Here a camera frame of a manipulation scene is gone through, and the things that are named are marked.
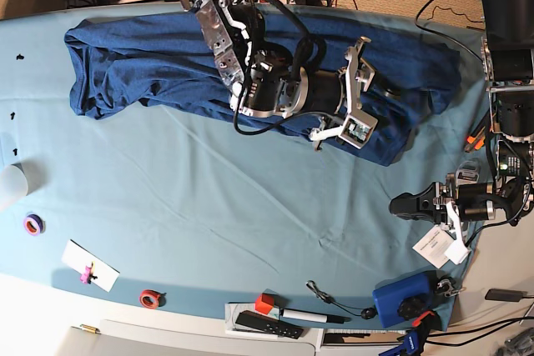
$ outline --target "white card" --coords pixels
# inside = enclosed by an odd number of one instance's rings
[[[435,225],[421,241],[414,245],[413,249],[434,267],[441,268],[449,261],[445,251],[453,242],[451,235],[443,231],[439,225]]]
[[[74,241],[68,241],[67,247],[63,252],[61,261],[67,264],[70,268],[75,269],[80,273],[80,277],[85,273],[85,267],[91,267],[93,264],[93,276],[91,283],[98,285],[104,291],[109,292],[117,281],[119,272],[114,268],[109,267],[99,258],[95,258],[87,250],[79,246]]]

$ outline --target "dark blue towel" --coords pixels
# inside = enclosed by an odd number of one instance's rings
[[[379,126],[360,151],[333,139],[326,141],[337,148],[389,165],[406,145],[410,130],[429,114],[443,112],[460,87],[459,54],[445,45],[429,45],[349,18],[301,18],[310,32],[326,39],[323,69],[335,71],[346,66],[346,49],[354,46],[359,36],[366,36],[372,43],[365,58],[404,89],[400,101],[373,92],[363,94],[364,110],[378,117]],[[265,20],[266,39],[293,52],[300,38],[296,29],[278,13],[266,12]],[[76,72],[70,104],[78,115],[106,118],[140,101],[145,106],[164,104],[228,122],[232,119],[228,90],[192,13],[99,24],[84,21],[67,32],[65,43]],[[239,120],[262,128],[277,119],[240,116]],[[310,128],[318,125],[317,118],[306,116],[278,131],[308,138]]]

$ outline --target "black remote control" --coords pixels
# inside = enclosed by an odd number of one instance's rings
[[[258,329],[264,333],[274,333],[280,337],[293,339],[297,339],[304,332],[301,327],[284,321],[275,320],[274,318],[265,317],[249,310],[239,313],[235,323],[244,325],[245,327]]]

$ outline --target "purple tape roll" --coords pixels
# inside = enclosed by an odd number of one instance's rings
[[[24,219],[24,227],[34,237],[37,237],[44,229],[43,221],[37,214],[27,216]]]

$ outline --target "light blue tablecloth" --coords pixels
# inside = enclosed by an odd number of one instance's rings
[[[291,308],[341,313],[312,295],[309,279],[342,303],[368,307],[377,286],[432,269],[411,249],[431,224],[395,218],[388,205],[464,160],[466,132],[484,113],[479,63],[462,53],[461,96],[429,118],[388,168],[331,147],[314,153],[304,140],[278,134],[242,137],[230,124],[160,106],[135,104],[103,121],[75,116],[65,32],[85,18],[177,9],[119,6],[0,22],[3,162],[21,163],[31,185],[0,213],[0,272],[135,305],[153,289],[167,294],[162,310],[222,318],[224,303],[252,302],[266,289]],[[416,32],[404,18],[305,11]],[[479,34],[447,32],[479,48]],[[39,237],[23,228],[29,212],[46,221]],[[121,273],[110,293],[82,285],[61,263],[69,239]],[[465,266],[449,262],[443,271],[459,277]],[[439,308],[445,322],[451,308]],[[380,322],[355,318],[350,327]]]

